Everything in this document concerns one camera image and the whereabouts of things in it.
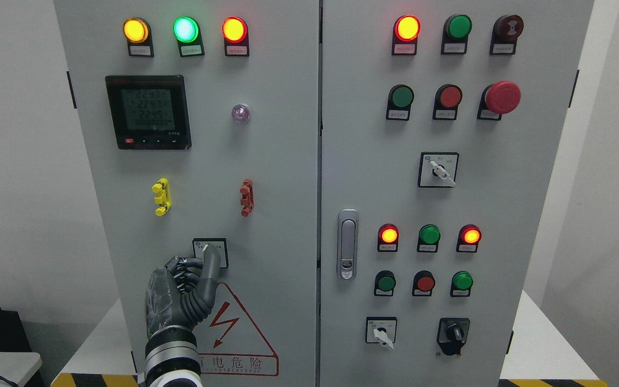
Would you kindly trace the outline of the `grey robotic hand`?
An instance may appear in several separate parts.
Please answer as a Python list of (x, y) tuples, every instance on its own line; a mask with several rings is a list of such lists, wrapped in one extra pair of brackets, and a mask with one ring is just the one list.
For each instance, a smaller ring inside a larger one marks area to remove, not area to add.
[(148, 338), (167, 326), (192, 330), (208, 318), (215, 304), (220, 262), (218, 248), (206, 245), (201, 259), (174, 256), (153, 270), (146, 292)]

